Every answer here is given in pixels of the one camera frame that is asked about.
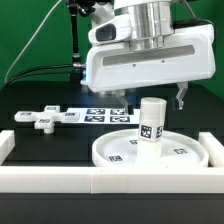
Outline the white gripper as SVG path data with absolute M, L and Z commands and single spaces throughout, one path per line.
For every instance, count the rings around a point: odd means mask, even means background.
M 94 92 L 115 91 L 125 112 L 134 114 L 125 89 L 178 83 L 173 109 L 182 110 L 187 81 L 207 79 L 215 73 L 211 24 L 179 28 L 163 39 L 164 46 L 133 52 L 131 22 L 121 15 L 89 31 L 93 47 L 87 54 L 86 80 Z

